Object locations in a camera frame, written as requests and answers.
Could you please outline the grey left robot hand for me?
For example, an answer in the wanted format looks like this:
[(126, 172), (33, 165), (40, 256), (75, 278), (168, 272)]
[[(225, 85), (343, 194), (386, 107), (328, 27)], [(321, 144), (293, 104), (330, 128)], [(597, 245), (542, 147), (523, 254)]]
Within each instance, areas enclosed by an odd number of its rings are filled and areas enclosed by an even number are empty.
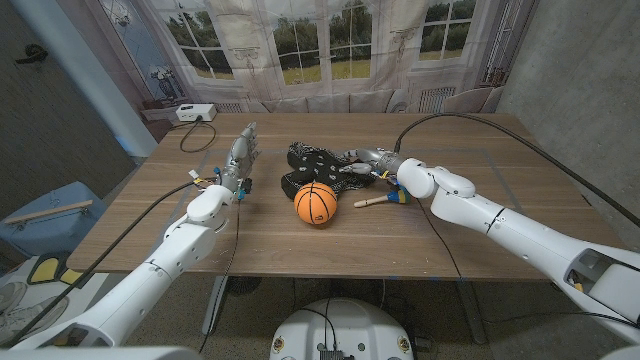
[(234, 140), (219, 175), (219, 184), (232, 193), (241, 189), (242, 183), (249, 177), (254, 161), (260, 154), (256, 149), (255, 122), (249, 123)]

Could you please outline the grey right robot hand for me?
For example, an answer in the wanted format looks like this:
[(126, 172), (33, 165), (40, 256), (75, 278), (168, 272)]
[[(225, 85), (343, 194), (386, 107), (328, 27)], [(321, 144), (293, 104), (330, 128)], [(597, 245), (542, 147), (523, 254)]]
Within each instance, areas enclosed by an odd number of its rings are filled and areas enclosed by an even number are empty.
[(349, 165), (339, 169), (340, 173), (372, 175), (398, 184), (397, 172), (406, 158), (382, 148), (359, 148), (348, 150), (345, 157), (353, 159)]

